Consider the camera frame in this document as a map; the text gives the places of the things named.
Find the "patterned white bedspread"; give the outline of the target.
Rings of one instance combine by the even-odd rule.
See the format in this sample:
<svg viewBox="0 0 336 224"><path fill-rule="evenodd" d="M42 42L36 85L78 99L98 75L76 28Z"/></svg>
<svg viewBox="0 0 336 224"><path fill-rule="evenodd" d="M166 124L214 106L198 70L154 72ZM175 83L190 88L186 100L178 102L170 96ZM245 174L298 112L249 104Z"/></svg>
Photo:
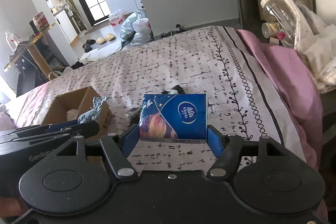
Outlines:
<svg viewBox="0 0 336 224"><path fill-rule="evenodd" d="M120 134L144 94L175 85L207 96L208 122L221 133L246 140L268 135L303 158L288 108L236 31L228 27L201 28L121 51L23 94L7 109L19 127L39 124L56 96L90 86L106 97L113 115L109 132Z"/></svg>

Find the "clear plastic bottle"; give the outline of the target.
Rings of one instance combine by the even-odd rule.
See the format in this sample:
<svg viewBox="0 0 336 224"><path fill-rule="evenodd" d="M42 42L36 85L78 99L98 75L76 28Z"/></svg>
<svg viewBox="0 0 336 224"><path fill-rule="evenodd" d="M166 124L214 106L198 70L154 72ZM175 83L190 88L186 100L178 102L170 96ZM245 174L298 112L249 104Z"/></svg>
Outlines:
<svg viewBox="0 0 336 224"><path fill-rule="evenodd" d="M283 0L261 0L264 20L274 27L274 32L283 46L293 48L295 41L295 20Z"/></svg>

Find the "red water bottle pack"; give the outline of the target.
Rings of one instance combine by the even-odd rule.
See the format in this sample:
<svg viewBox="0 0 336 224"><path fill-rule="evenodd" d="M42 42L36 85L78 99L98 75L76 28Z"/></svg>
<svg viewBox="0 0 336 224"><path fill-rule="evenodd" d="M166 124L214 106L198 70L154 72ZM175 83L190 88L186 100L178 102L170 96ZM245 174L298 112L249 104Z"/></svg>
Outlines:
<svg viewBox="0 0 336 224"><path fill-rule="evenodd" d="M110 14L108 16L109 23L112 27L123 24L125 21L125 16L121 10L117 10L116 12Z"/></svg>

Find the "grey blue patterned cloth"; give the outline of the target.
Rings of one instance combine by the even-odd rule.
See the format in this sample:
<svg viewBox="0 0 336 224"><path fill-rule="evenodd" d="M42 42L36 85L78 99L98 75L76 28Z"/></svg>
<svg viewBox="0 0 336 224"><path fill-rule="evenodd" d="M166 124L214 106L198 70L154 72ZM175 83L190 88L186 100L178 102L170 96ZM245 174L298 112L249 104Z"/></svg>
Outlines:
<svg viewBox="0 0 336 224"><path fill-rule="evenodd" d="M78 124L84 124L84 123L89 123L89 122L99 122L100 120L100 115L102 111L102 106L106 101L106 97L94 97L93 98L93 104L92 108L82 115L79 116L77 119Z"/></svg>

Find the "black slippers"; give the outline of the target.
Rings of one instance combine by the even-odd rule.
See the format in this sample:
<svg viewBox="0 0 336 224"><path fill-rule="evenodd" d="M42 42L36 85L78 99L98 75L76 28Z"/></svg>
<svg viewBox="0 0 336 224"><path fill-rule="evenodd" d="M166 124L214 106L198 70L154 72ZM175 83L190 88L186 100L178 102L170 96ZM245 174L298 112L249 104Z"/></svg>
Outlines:
<svg viewBox="0 0 336 224"><path fill-rule="evenodd" d="M95 39L88 39L86 42L82 45L82 48L85 53L88 53L92 50L92 46L96 43Z"/></svg>

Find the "black and white pouch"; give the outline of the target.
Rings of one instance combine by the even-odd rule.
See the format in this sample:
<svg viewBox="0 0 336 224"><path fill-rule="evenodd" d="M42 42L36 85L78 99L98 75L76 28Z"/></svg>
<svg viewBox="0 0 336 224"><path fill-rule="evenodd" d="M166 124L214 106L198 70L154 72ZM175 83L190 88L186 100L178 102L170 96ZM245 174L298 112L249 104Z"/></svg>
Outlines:
<svg viewBox="0 0 336 224"><path fill-rule="evenodd" d="M163 90L162 94L172 94L172 95L185 94L185 91L183 90L183 88L180 85L175 85L170 90Z"/></svg>

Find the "beige slippers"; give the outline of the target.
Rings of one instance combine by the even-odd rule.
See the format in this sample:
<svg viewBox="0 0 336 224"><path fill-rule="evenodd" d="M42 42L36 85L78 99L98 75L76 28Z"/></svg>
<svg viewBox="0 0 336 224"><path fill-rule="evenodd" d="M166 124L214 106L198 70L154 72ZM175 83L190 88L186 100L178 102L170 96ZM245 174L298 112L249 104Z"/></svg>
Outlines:
<svg viewBox="0 0 336 224"><path fill-rule="evenodd" d="M96 40L96 44L102 45L105 42L111 42L112 40L114 40L116 38L116 36L112 33L108 33L105 37L100 36L97 40Z"/></svg>

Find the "dark grey cloth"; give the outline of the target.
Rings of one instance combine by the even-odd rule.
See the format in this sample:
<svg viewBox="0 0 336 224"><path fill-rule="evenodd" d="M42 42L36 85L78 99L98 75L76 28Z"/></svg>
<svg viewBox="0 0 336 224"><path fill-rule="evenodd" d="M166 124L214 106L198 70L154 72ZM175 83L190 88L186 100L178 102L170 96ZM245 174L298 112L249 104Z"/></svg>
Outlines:
<svg viewBox="0 0 336 224"><path fill-rule="evenodd" d="M138 124L141 115L141 107L135 107L130 109L130 112L127 114L129 119L129 125Z"/></svg>

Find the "grey garbage bags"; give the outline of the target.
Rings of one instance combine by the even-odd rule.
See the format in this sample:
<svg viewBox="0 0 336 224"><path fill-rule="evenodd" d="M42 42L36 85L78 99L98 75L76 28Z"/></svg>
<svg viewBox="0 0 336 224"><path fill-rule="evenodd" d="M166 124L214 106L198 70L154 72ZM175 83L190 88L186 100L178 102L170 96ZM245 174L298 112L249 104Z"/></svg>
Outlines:
<svg viewBox="0 0 336 224"><path fill-rule="evenodd" d="M120 28L121 45L132 46L145 44L154 40L153 31L144 9L131 13Z"/></svg>

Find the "yellow edged table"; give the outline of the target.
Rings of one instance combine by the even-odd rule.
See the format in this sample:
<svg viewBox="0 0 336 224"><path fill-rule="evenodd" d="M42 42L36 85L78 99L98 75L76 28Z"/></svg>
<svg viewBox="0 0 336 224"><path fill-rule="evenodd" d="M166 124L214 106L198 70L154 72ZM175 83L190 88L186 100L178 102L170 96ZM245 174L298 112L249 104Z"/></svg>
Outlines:
<svg viewBox="0 0 336 224"><path fill-rule="evenodd" d="M40 51L38 50L37 46L35 43L41 39L56 23L52 23L48 27L46 27L42 32L34 35L28 42L24 43L19 47L19 50L16 51L14 54L14 57L10 57L9 62L5 65L3 68L4 72L7 72L9 68L13 67L15 62L20 59L21 56L27 51L33 60L35 61L36 65L39 67L39 69L42 71L42 73L47 77L47 79L53 80L55 76L52 76L52 69L46 62L45 58L42 56Z"/></svg>

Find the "pink blanket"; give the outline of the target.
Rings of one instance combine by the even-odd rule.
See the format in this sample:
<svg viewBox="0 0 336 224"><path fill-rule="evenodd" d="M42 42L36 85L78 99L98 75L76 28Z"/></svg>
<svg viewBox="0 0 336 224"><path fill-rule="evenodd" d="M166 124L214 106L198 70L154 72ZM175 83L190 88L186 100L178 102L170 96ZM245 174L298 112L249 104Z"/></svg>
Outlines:
<svg viewBox="0 0 336 224"><path fill-rule="evenodd" d="M307 164L318 169L322 149L323 108L309 70L295 50L261 43L252 32L246 30L238 30L237 33L288 108L298 130Z"/></svg>

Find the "white soft item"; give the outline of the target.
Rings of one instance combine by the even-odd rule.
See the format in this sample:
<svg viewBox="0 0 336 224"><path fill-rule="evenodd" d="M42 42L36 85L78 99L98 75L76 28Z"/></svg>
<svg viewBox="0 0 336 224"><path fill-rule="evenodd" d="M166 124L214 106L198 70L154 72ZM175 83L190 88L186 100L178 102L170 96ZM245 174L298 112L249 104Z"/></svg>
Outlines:
<svg viewBox="0 0 336 224"><path fill-rule="evenodd" d="M77 120L77 109L70 109L66 113L67 121Z"/></svg>

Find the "brown cardboard box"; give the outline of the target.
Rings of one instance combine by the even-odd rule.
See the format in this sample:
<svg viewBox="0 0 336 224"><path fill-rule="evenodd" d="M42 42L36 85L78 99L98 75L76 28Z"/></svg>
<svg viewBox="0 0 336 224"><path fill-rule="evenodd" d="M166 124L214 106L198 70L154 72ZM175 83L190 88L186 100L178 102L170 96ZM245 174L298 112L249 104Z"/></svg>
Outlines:
<svg viewBox="0 0 336 224"><path fill-rule="evenodd" d="M67 114L70 110L75 110L73 119L78 119L80 115L89 111L93 107L93 98L100 97L98 93L91 87L85 87L69 93L56 96L52 102L42 124L57 124L68 122ZM90 140L98 139L108 133L108 127L112 118L112 112L107 102L104 102L101 109L99 120L100 131Z"/></svg>

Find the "small cup with label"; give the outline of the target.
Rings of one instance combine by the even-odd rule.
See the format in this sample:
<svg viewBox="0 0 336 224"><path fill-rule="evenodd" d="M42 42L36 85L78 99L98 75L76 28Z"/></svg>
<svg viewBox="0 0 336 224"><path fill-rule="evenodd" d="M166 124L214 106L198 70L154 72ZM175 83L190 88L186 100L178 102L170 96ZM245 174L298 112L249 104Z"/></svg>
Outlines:
<svg viewBox="0 0 336 224"><path fill-rule="evenodd" d="M284 32L279 23L263 23L261 25L261 32L265 38L278 38L281 40L284 37Z"/></svg>

